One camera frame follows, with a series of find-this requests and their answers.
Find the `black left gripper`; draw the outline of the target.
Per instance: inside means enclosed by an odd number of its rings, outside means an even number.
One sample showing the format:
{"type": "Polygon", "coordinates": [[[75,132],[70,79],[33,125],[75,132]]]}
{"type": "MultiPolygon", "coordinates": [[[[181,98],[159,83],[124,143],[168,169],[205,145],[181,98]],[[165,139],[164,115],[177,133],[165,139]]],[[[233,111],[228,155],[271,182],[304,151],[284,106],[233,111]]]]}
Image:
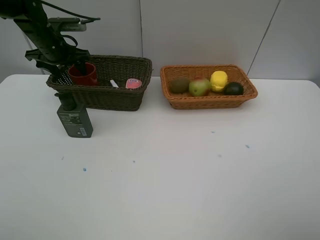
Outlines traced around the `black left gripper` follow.
{"type": "Polygon", "coordinates": [[[78,42],[74,37],[55,31],[48,19],[15,19],[14,23],[36,46],[35,50],[27,51],[25,57],[29,61],[35,60],[38,69],[49,72],[52,82],[62,78],[62,67],[59,65],[74,64],[82,76],[87,75],[86,61],[90,53],[77,48],[78,42]]]}

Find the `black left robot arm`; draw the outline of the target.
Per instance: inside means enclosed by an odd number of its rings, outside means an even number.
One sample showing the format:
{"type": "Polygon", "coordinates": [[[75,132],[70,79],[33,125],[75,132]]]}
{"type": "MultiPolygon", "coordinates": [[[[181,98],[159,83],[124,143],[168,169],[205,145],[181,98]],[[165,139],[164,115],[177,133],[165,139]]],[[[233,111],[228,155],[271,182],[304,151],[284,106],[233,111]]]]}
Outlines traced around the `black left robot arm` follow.
{"type": "Polygon", "coordinates": [[[2,0],[0,17],[11,19],[36,46],[28,50],[25,58],[36,61],[36,67],[55,76],[61,75],[59,66],[74,65],[83,75],[87,75],[86,62],[90,57],[88,50],[77,48],[78,42],[61,32],[84,32],[87,23],[100,18],[80,15],[44,0],[2,0]],[[43,5],[74,16],[74,18],[48,18],[43,5]]]}

